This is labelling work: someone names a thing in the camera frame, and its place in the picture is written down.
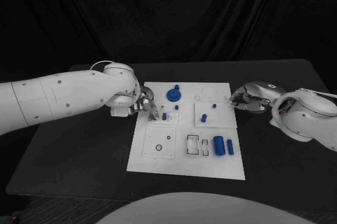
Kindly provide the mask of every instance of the black floor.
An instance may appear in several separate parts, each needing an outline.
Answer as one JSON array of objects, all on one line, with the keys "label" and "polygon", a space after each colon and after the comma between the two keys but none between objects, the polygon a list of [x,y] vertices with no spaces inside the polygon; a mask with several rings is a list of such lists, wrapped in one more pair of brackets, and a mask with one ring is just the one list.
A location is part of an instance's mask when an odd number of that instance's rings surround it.
[{"label": "black floor", "polygon": [[[15,211],[21,224],[93,224],[127,202],[109,200],[25,197],[27,206]],[[287,211],[315,224],[335,224],[337,214]],[[0,224],[11,224],[11,217],[0,217]]]}]

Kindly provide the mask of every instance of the black backdrop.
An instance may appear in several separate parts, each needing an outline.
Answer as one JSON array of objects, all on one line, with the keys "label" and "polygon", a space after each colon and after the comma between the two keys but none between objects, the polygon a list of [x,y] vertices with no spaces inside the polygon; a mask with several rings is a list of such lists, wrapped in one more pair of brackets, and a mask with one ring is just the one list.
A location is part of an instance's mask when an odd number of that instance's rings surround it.
[{"label": "black backdrop", "polygon": [[[0,82],[64,72],[70,65],[102,59],[151,63],[305,58],[335,91],[328,81],[335,66],[335,3],[0,0]],[[0,136],[2,201],[17,201],[4,195],[4,187],[34,130]],[[1,212],[18,207],[5,208]]]}]

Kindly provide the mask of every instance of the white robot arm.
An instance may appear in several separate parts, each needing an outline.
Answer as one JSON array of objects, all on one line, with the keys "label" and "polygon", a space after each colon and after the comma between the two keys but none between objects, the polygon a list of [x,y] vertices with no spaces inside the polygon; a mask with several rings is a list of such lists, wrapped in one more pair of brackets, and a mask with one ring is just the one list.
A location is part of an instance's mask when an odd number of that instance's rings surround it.
[{"label": "white robot arm", "polygon": [[112,116],[148,110],[156,119],[152,98],[152,91],[138,84],[133,70],[120,63],[106,65],[103,73],[86,70],[1,83],[0,135],[103,105],[110,107]]},{"label": "white robot arm", "polygon": [[230,100],[234,108],[253,113],[271,107],[270,124],[295,140],[306,142],[315,139],[328,149],[337,151],[337,106],[322,94],[306,89],[286,93],[264,82],[250,82],[233,93]]}]

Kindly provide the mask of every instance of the black table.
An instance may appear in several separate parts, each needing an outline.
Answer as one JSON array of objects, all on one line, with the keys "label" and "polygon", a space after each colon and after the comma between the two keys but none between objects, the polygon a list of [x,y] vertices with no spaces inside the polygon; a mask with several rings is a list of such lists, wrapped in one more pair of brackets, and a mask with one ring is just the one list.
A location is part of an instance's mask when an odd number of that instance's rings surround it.
[{"label": "black table", "polygon": [[[326,92],[300,59],[130,64],[136,78],[156,82],[228,82],[231,91],[263,80],[287,91]],[[76,65],[70,70],[86,70]],[[136,115],[109,116],[109,108],[40,124],[6,193],[135,201],[168,192],[207,192],[287,210],[337,211],[337,153],[312,140],[290,139],[269,125],[270,112],[235,110],[246,180],[126,172]]]}]

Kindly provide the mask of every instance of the cable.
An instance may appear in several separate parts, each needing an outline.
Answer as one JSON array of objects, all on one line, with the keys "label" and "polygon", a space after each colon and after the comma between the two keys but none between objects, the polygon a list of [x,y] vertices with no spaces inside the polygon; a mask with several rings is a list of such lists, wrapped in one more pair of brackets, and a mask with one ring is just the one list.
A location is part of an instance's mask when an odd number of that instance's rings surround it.
[{"label": "cable", "polygon": [[99,61],[99,62],[96,62],[96,63],[90,66],[89,69],[91,70],[93,66],[94,66],[97,63],[102,63],[102,62],[112,62],[112,61],[107,61],[107,60]]}]

